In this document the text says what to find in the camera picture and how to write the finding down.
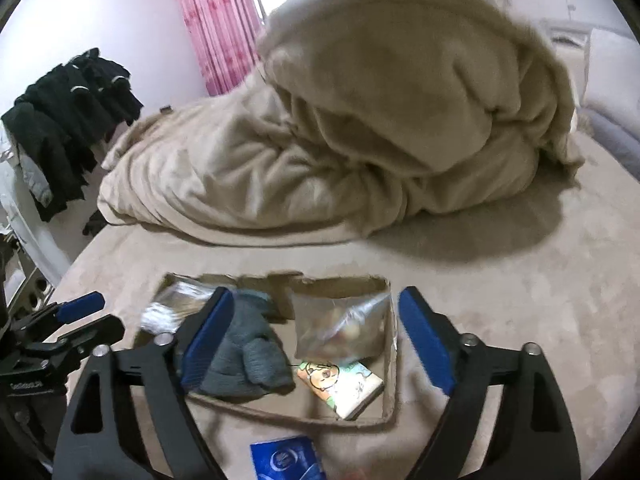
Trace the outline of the yellow cartoon tissue pack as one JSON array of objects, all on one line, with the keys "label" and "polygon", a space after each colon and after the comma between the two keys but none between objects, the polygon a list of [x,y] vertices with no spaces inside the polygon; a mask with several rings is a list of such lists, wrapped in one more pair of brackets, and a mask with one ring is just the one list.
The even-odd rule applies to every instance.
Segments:
[{"label": "yellow cartoon tissue pack", "polygon": [[296,375],[343,420],[355,419],[384,388],[383,379],[360,362],[301,362]]}]

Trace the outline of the brown cardboard box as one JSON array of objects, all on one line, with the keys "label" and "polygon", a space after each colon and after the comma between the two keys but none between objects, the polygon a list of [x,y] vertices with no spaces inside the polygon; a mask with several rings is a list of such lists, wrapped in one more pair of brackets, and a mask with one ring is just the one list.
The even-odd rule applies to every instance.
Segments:
[{"label": "brown cardboard box", "polygon": [[273,422],[362,428],[393,419],[398,319],[385,278],[168,274],[134,343],[174,334],[218,287],[232,293],[233,322],[191,398]]}]

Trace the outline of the purple grey bolster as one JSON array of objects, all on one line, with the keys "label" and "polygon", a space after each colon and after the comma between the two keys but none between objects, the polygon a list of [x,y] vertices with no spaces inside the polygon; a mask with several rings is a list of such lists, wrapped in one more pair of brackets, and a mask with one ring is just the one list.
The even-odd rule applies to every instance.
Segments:
[{"label": "purple grey bolster", "polygon": [[590,136],[592,136],[605,151],[608,151],[628,174],[631,174],[636,180],[639,180],[639,140],[620,125],[611,122],[595,110],[582,108],[579,111],[579,117],[586,124],[586,129],[590,132]]}]

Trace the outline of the blue Vinda tissue pack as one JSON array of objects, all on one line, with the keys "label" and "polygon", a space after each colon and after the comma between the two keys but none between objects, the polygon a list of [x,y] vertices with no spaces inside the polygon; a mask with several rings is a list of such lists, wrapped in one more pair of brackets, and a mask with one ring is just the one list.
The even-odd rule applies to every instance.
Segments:
[{"label": "blue Vinda tissue pack", "polygon": [[326,480],[326,473],[306,436],[252,443],[250,455],[257,479]]}]

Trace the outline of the black clothes on rack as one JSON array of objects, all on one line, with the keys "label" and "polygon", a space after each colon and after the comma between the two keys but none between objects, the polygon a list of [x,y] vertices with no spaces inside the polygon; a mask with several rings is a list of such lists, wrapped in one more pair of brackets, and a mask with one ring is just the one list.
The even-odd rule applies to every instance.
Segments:
[{"label": "black clothes on rack", "polygon": [[129,70],[90,49],[31,84],[1,116],[40,220],[84,197],[93,149],[140,118]]}]

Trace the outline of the silver clear packet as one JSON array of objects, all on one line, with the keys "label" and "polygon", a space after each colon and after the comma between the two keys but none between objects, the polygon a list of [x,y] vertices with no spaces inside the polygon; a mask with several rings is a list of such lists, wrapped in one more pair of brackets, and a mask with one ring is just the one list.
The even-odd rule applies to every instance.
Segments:
[{"label": "silver clear packet", "polygon": [[216,288],[216,285],[171,275],[142,311],[140,328],[152,335],[175,333],[188,316],[205,306]]}]

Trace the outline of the clear plastic snack bag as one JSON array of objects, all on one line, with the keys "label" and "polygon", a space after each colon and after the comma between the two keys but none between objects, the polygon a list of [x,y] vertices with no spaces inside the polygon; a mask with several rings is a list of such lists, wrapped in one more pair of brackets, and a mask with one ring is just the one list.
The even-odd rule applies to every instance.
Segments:
[{"label": "clear plastic snack bag", "polygon": [[345,298],[291,292],[288,299],[294,312],[296,359],[349,364],[384,351],[388,292]]}]

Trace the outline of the grey patterned pillow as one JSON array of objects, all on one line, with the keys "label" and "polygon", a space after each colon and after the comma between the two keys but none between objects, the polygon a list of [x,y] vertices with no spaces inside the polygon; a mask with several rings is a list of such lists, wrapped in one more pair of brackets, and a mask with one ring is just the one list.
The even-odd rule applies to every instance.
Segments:
[{"label": "grey patterned pillow", "polygon": [[628,131],[639,132],[639,44],[594,28],[587,42],[582,104]]}]

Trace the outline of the pink curtain left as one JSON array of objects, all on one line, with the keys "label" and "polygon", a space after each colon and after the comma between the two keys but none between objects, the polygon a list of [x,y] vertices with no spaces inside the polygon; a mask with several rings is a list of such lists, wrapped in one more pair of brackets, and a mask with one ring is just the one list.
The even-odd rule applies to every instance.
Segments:
[{"label": "pink curtain left", "polygon": [[258,62],[262,28],[254,0],[179,0],[198,65],[211,96],[240,84]]}]

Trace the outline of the beige fleece blanket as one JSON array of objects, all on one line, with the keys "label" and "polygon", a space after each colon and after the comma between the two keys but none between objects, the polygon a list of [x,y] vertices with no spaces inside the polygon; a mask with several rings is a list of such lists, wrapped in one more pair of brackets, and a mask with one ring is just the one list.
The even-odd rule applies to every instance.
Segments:
[{"label": "beige fleece blanket", "polygon": [[288,0],[230,92],[104,159],[98,207],[224,246],[333,244],[582,166],[570,75],[509,0]]}]

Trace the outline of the grey knit glove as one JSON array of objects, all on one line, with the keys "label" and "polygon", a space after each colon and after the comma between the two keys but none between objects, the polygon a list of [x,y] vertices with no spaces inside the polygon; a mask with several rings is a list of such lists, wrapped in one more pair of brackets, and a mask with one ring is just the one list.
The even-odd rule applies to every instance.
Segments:
[{"label": "grey knit glove", "polygon": [[253,289],[237,289],[233,299],[231,324],[196,391],[230,402],[290,392],[292,366],[269,323],[279,315],[276,304]]}]

